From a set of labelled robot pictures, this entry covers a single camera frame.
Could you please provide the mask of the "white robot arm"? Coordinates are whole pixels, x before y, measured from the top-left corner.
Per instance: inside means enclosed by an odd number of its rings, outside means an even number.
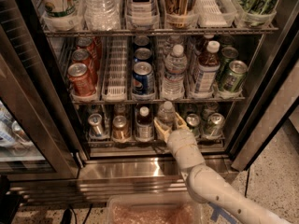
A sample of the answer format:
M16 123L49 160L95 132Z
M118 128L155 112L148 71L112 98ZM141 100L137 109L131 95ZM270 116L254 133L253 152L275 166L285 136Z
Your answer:
M256 202L245 198L221 175L206 165L193 133L176 114L172 130L154 118L158 135L175 158L191 198L198 203L214 203L233 215L242 224L291 224Z

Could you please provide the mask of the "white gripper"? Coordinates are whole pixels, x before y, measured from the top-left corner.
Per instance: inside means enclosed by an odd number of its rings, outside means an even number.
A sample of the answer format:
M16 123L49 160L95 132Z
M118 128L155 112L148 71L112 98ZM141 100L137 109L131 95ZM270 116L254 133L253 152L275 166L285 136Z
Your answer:
M187 170L193 166L205 163L205 159L197 146L196 139L184 118L176 113L175 128L172 129L154 118L154 126L160 140L167 142L167 147L178 163L180 170Z

